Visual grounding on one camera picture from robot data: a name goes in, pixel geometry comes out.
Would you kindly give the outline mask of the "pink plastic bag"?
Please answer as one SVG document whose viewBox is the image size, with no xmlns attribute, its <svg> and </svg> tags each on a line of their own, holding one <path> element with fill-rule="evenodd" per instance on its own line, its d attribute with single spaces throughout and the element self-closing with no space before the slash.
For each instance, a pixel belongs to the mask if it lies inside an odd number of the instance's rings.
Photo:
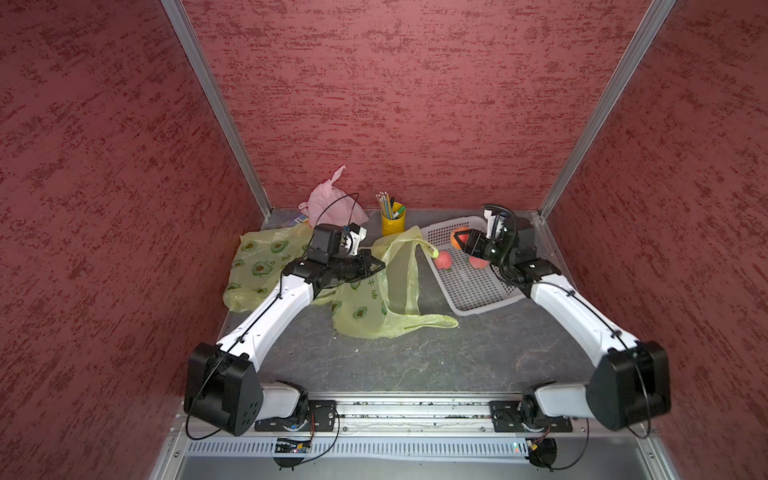
<svg viewBox="0 0 768 480">
<path fill-rule="evenodd" d="M 308 200 L 298 206 L 307 217 L 311 227 L 318 224 L 346 226 L 351 223 L 364 225 L 369 216 L 358 204 L 356 195 L 350 195 L 335 186 L 346 166 L 337 169 L 329 180 L 320 183 L 309 195 Z"/>
</svg>

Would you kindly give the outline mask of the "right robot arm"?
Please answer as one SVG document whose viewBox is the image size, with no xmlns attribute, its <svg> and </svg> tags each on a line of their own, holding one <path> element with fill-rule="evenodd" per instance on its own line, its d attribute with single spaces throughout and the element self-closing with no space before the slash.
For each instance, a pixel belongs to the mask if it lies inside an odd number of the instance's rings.
<svg viewBox="0 0 768 480">
<path fill-rule="evenodd" d="M 554 263 L 539 256 L 529 222 L 494 204 L 483 213 L 485 228 L 455 231 L 454 247 L 488 262 L 500 281 L 544 308 L 595 367 L 587 383 L 527 389 L 519 404 L 523 425 L 540 431 L 555 418 L 575 417 L 618 431 L 667 414 L 672 398 L 666 350 L 640 341 L 579 294 Z"/>
</svg>

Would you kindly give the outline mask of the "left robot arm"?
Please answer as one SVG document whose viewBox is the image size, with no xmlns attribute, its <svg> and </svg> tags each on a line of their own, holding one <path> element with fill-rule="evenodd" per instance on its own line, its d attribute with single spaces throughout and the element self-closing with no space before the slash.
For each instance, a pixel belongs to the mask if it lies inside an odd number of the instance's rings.
<svg viewBox="0 0 768 480">
<path fill-rule="evenodd" d="M 217 343 L 195 348 L 183 404 L 188 418 L 240 436 L 257 421 L 304 415 L 301 389 L 286 382 L 263 384 L 259 370 L 280 335 L 322 290 L 386 268 L 360 247 L 366 236 L 367 230 L 354 223 L 317 225 L 306 253 L 283 268 L 265 301 Z"/>
</svg>

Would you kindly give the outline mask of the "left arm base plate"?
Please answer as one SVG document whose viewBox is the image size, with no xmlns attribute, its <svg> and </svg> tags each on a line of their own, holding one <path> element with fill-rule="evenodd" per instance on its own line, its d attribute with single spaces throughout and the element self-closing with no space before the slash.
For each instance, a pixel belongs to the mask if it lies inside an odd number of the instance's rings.
<svg viewBox="0 0 768 480">
<path fill-rule="evenodd" d="M 312 432 L 332 432 L 338 426 L 335 401 L 308 400 L 300 403 L 289 417 L 256 421 L 254 430 L 275 434 L 309 435 Z"/>
</svg>

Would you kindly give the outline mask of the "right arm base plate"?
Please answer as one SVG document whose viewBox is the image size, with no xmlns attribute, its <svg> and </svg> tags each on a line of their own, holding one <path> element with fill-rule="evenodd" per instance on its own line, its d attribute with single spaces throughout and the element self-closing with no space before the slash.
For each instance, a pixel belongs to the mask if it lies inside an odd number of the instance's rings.
<svg viewBox="0 0 768 480">
<path fill-rule="evenodd" d="M 570 433 L 573 426 L 568 417 L 549 417 L 535 403 L 533 397 L 515 401 L 491 401 L 488 403 L 493 428 L 496 433 L 526 433 L 543 435 Z"/>
</svg>

